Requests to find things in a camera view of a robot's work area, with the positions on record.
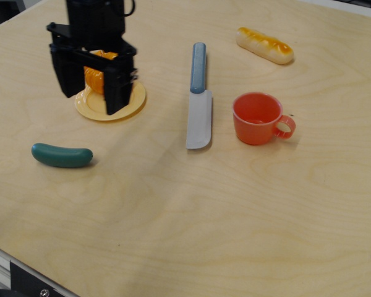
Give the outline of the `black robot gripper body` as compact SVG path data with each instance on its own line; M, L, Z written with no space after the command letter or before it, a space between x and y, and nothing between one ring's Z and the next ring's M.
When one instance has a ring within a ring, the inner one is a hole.
M56 73L64 71L74 61L70 55L77 50L103 50L117 54L123 62L121 69L134 74L134 56L137 50L122 36L126 31L126 17L135 11L135 1L127 12L124 1L66 1L67 25L51 22L50 50Z

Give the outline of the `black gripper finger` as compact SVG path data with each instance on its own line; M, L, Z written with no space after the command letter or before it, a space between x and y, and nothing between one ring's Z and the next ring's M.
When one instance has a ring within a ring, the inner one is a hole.
M63 94L70 98L85 88L81 49L50 46L53 67Z
M129 104L133 83L137 78L137 69L107 67L103 74L106 113L113 115Z

